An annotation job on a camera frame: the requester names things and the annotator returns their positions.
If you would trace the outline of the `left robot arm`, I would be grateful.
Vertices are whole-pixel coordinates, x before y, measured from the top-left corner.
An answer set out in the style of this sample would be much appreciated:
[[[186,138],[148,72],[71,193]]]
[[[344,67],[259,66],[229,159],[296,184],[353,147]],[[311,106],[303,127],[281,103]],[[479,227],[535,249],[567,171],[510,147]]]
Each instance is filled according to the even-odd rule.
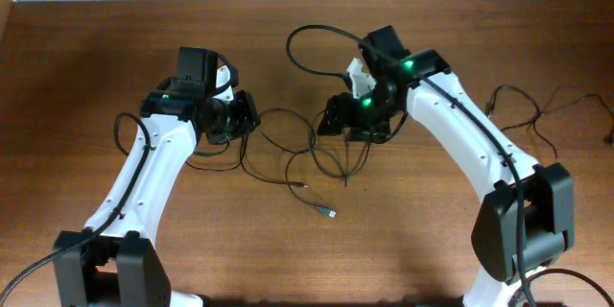
[[[208,49],[181,47],[176,74],[141,103],[137,133],[105,201],[80,232],[54,243],[65,253],[54,271],[63,306],[205,306],[180,293],[155,250],[161,216],[182,167],[202,139],[228,147],[260,123],[237,69]]]

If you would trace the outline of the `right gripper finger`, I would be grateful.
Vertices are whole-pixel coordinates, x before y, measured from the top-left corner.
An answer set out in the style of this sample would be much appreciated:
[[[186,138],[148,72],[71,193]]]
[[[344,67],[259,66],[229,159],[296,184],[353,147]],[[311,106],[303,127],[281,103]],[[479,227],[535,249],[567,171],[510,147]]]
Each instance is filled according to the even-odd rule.
[[[386,143],[390,135],[389,129],[350,128],[349,132],[345,135],[345,140],[349,142]]]
[[[339,96],[331,97],[322,114],[317,133],[320,136],[336,136],[342,134],[342,106]]]

